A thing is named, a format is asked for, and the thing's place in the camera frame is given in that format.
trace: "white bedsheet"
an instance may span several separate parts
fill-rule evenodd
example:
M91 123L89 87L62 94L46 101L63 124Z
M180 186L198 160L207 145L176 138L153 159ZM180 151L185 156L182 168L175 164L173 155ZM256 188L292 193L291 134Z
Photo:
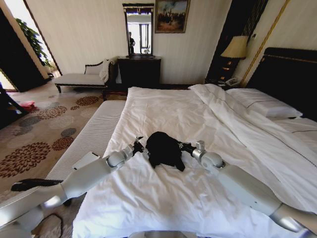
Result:
M243 117L229 109L227 103L240 110ZM269 133L277 130L276 136L306 159L245 119ZM313 179L317 168L312 164L317 164L316 154L269 119L240 108L220 88L130 88L105 155L124 148L135 136L143 135L141 142L145 145L155 131L164 131L179 141L204 140L207 150L217 152L269 185L283 202L317 212ZM126 237L148 230L189 231L213 238L300 236L242 204L186 152L182 159L184 172L166 165L153 170L137 153L119 171L88 191L73 223L73 237Z

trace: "lamp shade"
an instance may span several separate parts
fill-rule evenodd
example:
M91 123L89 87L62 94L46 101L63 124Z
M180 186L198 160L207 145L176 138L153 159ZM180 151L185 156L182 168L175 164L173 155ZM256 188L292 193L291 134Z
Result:
M247 42L248 36L234 36L221 56L228 58L245 58L247 56Z

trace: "cable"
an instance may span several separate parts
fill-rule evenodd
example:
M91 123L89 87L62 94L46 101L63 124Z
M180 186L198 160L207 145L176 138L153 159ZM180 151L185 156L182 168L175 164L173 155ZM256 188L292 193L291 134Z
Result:
M42 223L46 218L48 218L50 216L56 216L57 218L60 219L60 236L59 236L59 238L61 238L63 236L63 227L64 227L64 221L63 221L63 218L61 216L59 216L56 213L52 213L52 214L49 214L47 217L44 217L43 220L41 220L40 223Z

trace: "black headboard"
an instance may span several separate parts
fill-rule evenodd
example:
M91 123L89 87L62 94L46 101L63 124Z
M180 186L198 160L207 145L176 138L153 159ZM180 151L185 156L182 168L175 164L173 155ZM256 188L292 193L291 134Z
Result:
M267 48L248 88L256 88L317 121L317 51Z

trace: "chaise lounge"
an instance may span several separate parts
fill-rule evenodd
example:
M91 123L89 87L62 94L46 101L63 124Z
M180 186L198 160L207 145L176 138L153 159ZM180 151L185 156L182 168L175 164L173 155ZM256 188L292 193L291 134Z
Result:
M98 64L85 65L85 72L68 73L54 80L55 86L61 93L61 86L100 88L103 91L103 99L106 100L105 89L115 84L118 76L117 57L105 59Z

